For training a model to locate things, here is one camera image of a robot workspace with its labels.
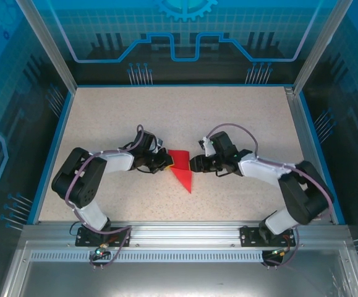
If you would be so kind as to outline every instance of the red triangle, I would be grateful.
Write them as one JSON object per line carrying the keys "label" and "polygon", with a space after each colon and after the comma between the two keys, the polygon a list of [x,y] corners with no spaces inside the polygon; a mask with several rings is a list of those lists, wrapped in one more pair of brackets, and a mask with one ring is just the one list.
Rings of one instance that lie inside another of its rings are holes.
{"label": "red triangle", "polygon": [[173,159],[171,167],[179,182],[191,193],[192,171],[190,171],[190,152],[186,150],[169,150]]}
{"label": "red triangle", "polygon": [[180,181],[180,183],[191,193],[191,184],[192,184],[192,171],[190,170],[181,170],[177,168],[171,168],[173,174]]}

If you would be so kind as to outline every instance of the work surface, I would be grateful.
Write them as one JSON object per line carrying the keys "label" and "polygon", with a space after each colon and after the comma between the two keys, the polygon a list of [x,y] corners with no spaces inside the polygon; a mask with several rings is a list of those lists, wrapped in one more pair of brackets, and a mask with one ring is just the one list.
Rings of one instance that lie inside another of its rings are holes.
{"label": "work surface", "polygon": [[[92,152],[116,149],[134,140],[140,123],[167,149],[188,150],[192,158],[203,153],[198,140],[226,122],[250,130],[258,140],[259,155],[302,161],[282,87],[79,88],[52,177],[75,147]],[[243,131],[223,130],[239,150],[254,150]],[[189,194],[170,170],[106,174],[96,199],[114,221],[262,220],[284,206],[278,188],[256,179],[194,173]],[[51,182],[40,214],[40,221],[48,220],[75,220],[51,190]]]}

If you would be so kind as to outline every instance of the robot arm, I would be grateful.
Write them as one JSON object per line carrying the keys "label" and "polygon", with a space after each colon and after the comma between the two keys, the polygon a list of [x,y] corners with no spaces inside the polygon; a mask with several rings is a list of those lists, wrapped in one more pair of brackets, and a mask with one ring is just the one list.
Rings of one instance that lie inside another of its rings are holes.
{"label": "robot arm", "polygon": [[[141,138],[138,132],[135,140],[126,145],[137,143]],[[114,171],[129,171],[146,166],[150,173],[164,170],[173,164],[172,158],[162,147],[162,140],[153,134],[143,132],[140,143],[127,152],[104,153],[92,159],[70,192],[69,201],[86,225],[98,231],[109,231],[109,219],[100,210],[96,200],[102,176]],[[82,148],[75,148],[70,153],[52,182],[53,191],[64,199],[70,183],[78,169],[92,154]]]}
{"label": "robot arm", "polygon": [[265,242],[287,229],[310,223],[328,208],[323,194],[310,181],[288,168],[296,168],[311,176],[333,200],[321,176],[307,161],[282,166],[283,164],[261,159],[250,150],[238,151],[225,132],[216,133],[209,139],[204,137],[199,143],[205,154],[191,159],[192,171],[215,172],[218,177],[234,173],[260,179],[281,189],[286,206],[266,217],[259,225],[260,236]]}

